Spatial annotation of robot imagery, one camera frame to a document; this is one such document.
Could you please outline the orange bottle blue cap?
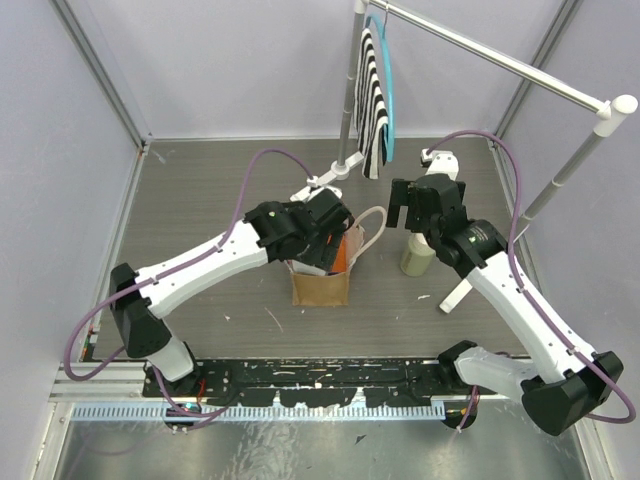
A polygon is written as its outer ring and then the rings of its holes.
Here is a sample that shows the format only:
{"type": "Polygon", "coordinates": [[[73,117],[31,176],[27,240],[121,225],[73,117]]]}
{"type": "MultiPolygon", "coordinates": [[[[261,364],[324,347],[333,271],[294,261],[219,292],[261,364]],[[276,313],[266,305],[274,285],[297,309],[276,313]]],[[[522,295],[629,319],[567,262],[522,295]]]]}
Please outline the orange bottle blue cap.
{"type": "Polygon", "coordinates": [[[331,266],[331,268],[328,270],[328,275],[341,274],[347,271],[347,267],[348,267],[347,240],[348,240],[348,236],[347,234],[344,234],[341,239],[336,257],[334,259],[334,263],[331,266]]]}

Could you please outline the brown canvas tote bag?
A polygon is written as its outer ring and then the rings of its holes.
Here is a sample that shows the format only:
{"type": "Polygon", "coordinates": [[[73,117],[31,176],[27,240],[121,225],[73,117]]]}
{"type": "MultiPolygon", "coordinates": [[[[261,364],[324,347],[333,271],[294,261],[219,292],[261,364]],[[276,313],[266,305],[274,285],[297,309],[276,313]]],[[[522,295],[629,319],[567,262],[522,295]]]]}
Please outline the brown canvas tote bag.
{"type": "Polygon", "coordinates": [[[373,206],[362,212],[346,231],[348,267],[345,273],[311,276],[296,274],[291,270],[290,261],[285,265],[289,269],[292,282],[292,304],[303,307],[337,307],[348,304],[350,274],[357,260],[381,237],[385,230],[387,210],[382,206],[373,206]],[[362,222],[373,214],[381,216],[378,230],[369,239],[362,222]]]}

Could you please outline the white square bottle grey cap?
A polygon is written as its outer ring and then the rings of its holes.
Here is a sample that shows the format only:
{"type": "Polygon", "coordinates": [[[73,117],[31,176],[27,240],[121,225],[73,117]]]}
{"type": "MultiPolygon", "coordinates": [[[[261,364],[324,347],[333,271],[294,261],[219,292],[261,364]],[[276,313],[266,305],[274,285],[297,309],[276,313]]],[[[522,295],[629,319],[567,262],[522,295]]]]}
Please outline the white square bottle grey cap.
{"type": "Polygon", "coordinates": [[[307,265],[296,260],[290,261],[291,270],[296,274],[311,276],[326,276],[327,271],[316,266],[307,265]]]}

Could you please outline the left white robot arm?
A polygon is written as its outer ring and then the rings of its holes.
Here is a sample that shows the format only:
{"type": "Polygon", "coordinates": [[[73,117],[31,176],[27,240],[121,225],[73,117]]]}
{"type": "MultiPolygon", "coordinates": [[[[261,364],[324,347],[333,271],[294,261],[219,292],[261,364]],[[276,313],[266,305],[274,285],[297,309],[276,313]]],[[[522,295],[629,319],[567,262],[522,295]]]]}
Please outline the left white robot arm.
{"type": "Polygon", "coordinates": [[[170,260],[110,274],[110,311],[126,354],[160,373],[167,392],[194,393],[200,368],[166,317],[200,292],[246,270],[296,261],[328,271],[354,217],[340,197],[319,188],[303,201],[267,201],[232,222],[223,234],[170,260]]]}

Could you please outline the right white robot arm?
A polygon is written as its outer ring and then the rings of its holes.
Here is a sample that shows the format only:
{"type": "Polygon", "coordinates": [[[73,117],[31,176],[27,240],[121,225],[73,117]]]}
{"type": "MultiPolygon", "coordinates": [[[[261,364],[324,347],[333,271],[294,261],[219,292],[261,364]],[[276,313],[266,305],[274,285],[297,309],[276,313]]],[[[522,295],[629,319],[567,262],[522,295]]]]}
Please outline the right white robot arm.
{"type": "Polygon", "coordinates": [[[558,436],[601,406],[624,366],[612,351],[599,353],[553,310],[521,270],[500,232],[471,220],[465,185],[445,174],[391,183],[386,225],[425,236],[437,258],[453,268],[497,311],[529,355],[525,364],[461,341],[441,353],[438,379],[459,394],[482,387],[520,403],[534,424],[558,436]]]}

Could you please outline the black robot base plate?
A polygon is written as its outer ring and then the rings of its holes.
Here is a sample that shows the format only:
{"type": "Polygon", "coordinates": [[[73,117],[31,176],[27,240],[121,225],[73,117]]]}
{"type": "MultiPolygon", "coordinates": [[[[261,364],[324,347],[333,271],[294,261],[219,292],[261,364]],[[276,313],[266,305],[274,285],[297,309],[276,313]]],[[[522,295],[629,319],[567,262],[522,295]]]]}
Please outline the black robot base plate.
{"type": "Polygon", "coordinates": [[[210,406],[429,406],[434,397],[466,396],[471,387],[420,358],[207,359],[187,379],[165,384],[174,400],[199,396],[210,406]]]}

